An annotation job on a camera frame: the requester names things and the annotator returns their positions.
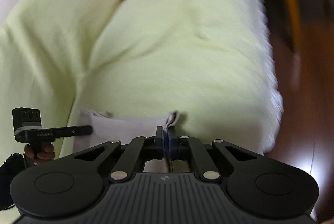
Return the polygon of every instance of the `black fuzzy fabric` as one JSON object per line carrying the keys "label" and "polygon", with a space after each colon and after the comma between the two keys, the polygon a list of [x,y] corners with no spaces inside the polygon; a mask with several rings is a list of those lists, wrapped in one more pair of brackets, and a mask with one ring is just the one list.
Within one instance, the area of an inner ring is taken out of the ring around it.
{"label": "black fuzzy fabric", "polygon": [[0,211],[13,207],[14,202],[9,192],[10,184],[24,169],[24,158],[19,153],[10,155],[0,167]]}

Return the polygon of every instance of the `black handheld controller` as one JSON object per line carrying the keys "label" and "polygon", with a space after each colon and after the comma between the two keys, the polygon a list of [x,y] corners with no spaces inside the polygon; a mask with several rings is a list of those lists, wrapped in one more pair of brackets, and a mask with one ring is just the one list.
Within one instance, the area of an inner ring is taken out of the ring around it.
{"label": "black handheld controller", "polygon": [[[71,137],[78,135],[90,135],[93,131],[90,125],[43,129],[41,115],[38,109],[15,108],[12,111],[15,140],[20,143],[29,143],[37,157],[38,152],[43,152],[44,148],[54,142],[56,138]],[[26,155],[26,167],[33,166],[33,161]]]}

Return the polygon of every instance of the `brown wooden surface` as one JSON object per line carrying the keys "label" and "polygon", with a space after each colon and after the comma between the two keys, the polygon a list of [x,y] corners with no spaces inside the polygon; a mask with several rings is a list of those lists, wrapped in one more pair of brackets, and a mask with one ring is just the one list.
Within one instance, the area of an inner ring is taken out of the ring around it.
{"label": "brown wooden surface", "polygon": [[265,0],[284,104],[276,145],[267,156],[316,179],[319,223],[334,217],[334,20],[330,8],[334,5],[330,1],[299,0],[302,39],[298,56],[292,52],[284,0]]}

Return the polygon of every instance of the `circular pad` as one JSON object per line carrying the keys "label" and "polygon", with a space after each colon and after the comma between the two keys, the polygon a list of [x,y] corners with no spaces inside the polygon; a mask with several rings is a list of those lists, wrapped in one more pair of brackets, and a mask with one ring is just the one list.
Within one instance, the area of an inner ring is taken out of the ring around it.
{"label": "circular pad", "polygon": [[280,173],[266,173],[256,179],[256,185],[261,191],[274,196],[290,193],[295,187],[294,181]]}
{"label": "circular pad", "polygon": [[74,184],[71,175],[64,172],[50,172],[38,177],[35,187],[45,194],[59,194],[69,190]]}
{"label": "circular pad", "polygon": [[244,210],[277,219],[308,213],[319,194],[309,174],[265,157],[238,162],[226,188]]}
{"label": "circular pad", "polygon": [[23,214],[60,218],[93,205],[102,188],[102,179],[91,162],[59,159],[19,173],[11,183],[10,194]]}

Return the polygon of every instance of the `finger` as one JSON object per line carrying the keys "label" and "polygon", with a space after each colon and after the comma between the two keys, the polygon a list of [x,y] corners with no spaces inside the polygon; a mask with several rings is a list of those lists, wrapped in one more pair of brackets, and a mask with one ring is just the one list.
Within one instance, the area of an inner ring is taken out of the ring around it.
{"label": "finger", "polygon": [[55,158],[54,152],[38,152],[37,157],[43,160],[53,160]]}
{"label": "finger", "polygon": [[24,146],[24,153],[31,159],[34,159],[34,152],[30,145]]}
{"label": "finger", "polygon": [[45,152],[53,152],[54,151],[54,145],[49,144],[49,145],[45,146],[44,151]]}
{"label": "finger", "polygon": [[41,164],[44,164],[44,163],[48,163],[50,161],[52,161],[52,160],[35,159],[34,164],[38,166],[38,165],[41,165]]}

